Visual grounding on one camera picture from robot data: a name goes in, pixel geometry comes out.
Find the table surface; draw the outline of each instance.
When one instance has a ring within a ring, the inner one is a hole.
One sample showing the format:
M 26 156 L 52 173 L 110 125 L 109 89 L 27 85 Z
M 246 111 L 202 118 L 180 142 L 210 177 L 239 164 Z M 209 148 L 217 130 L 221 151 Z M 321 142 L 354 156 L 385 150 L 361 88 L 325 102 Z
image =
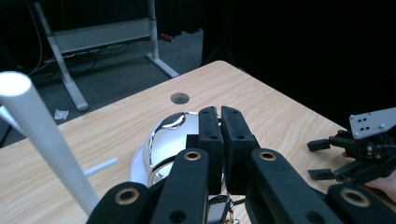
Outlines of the table surface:
M 177 92 L 188 94 L 190 100 L 174 104 L 171 96 Z M 311 187 L 322 192 L 336 182 L 314 181 L 307 170 L 334 170 L 350 162 L 342 158 L 341 148 L 310 152 L 306 146 L 342 127 L 221 61 L 70 120 L 59 129 L 82 169 L 118 159 L 89 177 L 101 198 L 129 180 L 134 154 L 159 120 L 212 105 L 218 111 L 222 105 L 241 111 L 260 146 L 280 152 Z M 243 205 L 235 207 L 234 217 L 249 223 Z M 0 223 L 85 223 L 88 217 L 25 139 L 0 149 L 0 218 Z

